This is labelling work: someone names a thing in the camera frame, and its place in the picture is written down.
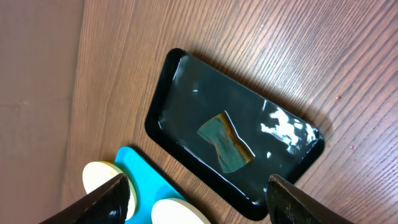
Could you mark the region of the white plate with stain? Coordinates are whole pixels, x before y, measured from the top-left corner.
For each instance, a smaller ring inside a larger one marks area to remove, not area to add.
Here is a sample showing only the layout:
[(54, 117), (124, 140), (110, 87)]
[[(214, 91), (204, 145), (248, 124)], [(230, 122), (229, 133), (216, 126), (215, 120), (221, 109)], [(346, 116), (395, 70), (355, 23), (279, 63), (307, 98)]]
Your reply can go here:
[(153, 224), (210, 224), (207, 217), (192, 204), (179, 198), (157, 201), (152, 207)]

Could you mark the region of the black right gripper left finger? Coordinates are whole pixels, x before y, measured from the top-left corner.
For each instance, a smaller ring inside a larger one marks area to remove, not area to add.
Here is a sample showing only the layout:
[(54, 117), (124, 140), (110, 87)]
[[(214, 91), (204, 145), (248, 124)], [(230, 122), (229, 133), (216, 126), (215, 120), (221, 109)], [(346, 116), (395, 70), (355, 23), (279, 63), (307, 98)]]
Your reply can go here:
[(128, 177), (118, 174), (41, 224), (124, 224), (129, 198)]

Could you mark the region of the green yellow sponge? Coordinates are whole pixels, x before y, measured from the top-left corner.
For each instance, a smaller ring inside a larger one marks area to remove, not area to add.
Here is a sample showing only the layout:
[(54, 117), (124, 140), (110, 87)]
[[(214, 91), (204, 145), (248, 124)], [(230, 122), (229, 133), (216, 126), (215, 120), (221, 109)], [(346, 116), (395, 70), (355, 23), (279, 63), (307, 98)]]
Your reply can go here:
[(227, 111), (201, 125), (197, 134), (214, 146), (223, 173), (235, 172), (255, 159), (255, 154), (240, 138)]

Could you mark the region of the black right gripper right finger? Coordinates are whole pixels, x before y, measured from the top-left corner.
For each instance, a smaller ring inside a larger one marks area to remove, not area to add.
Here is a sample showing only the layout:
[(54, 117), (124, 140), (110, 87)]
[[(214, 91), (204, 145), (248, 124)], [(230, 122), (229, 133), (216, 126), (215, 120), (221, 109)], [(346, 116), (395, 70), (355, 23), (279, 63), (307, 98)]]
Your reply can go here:
[(272, 224), (352, 224), (277, 174), (269, 177), (266, 202)]

